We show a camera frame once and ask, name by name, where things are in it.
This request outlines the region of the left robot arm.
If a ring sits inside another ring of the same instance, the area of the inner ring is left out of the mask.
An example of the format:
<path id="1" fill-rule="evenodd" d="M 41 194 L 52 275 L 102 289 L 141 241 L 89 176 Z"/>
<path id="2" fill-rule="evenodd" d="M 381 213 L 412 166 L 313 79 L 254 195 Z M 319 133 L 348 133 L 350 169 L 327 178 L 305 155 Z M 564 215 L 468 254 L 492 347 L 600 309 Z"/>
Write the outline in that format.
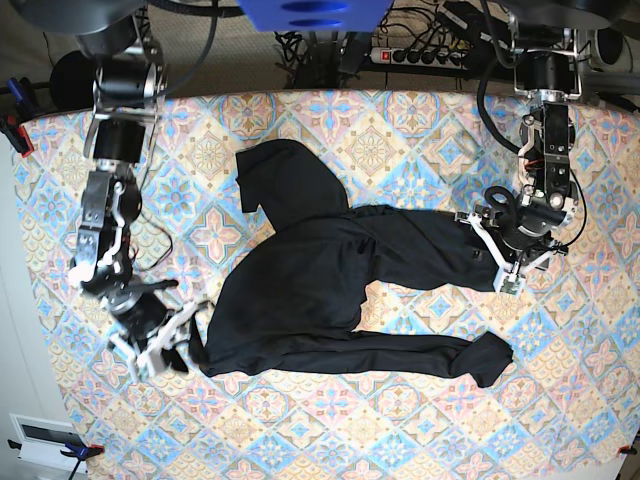
<path id="1" fill-rule="evenodd" d="M 611 26 L 626 9 L 624 1 L 503 1 L 509 39 L 499 36 L 488 2 L 481 8 L 495 51 L 476 95 L 481 120 L 491 135 L 519 159 L 518 195 L 491 187 L 485 199 L 497 213 L 502 242 L 523 256 L 565 252 L 554 230 L 570 222 L 580 198 L 569 154 L 575 127 L 568 103 L 582 95 L 582 48 L 579 34 Z M 495 66 L 512 71 L 514 91 L 532 100 L 521 119 L 521 143 L 497 129 L 485 106 L 486 87 Z"/>

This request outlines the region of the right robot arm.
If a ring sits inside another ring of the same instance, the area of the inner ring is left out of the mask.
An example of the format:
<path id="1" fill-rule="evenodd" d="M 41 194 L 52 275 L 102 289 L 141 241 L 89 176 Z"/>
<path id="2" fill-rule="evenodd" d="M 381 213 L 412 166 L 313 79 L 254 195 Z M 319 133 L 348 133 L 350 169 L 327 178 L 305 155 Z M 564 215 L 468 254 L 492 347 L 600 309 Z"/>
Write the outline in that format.
<path id="1" fill-rule="evenodd" d="M 100 302 L 121 326 L 109 348 L 125 355 L 134 381 L 188 367 L 177 350 L 189 342 L 195 303 L 172 310 L 133 269 L 131 225 L 142 212 L 134 167 L 154 146 L 152 129 L 166 85 L 163 54 L 143 1 L 14 1 L 34 27 L 70 35 L 93 61 L 93 118 L 83 155 L 94 163 L 81 197 L 81 224 L 68 282 Z"/>

